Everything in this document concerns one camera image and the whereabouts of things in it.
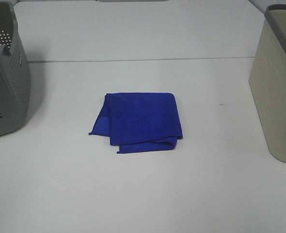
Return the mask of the blue towel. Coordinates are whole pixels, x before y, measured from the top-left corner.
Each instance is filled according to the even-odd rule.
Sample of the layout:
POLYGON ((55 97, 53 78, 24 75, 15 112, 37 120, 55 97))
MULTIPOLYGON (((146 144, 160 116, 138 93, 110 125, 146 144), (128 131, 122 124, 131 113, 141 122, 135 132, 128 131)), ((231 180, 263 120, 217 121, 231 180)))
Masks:
POLYGON ((183 137, 171 93, 107 93, 90 134, 108 137, 119 154, 173 150, 183 137))

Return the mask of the beige plastic basket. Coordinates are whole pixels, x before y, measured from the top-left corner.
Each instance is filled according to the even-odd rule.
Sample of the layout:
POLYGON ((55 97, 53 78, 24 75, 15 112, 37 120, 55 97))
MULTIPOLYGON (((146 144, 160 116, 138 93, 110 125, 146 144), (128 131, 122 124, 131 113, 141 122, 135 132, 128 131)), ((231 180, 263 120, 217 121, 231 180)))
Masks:
POLYGON ((286 4, 264 17, 249 85, 269 152, 286 163, 286 4))

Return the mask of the grey perforated plastic basket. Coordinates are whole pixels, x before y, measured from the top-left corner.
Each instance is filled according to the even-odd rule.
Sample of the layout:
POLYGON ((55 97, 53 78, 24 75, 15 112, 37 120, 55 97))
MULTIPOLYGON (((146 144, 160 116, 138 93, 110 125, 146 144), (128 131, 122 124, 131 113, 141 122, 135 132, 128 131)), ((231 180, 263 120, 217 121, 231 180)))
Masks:
POLYGON ((30 92, 30 69, 14 7, 0 1, 0 136, 24 125, 30 92))

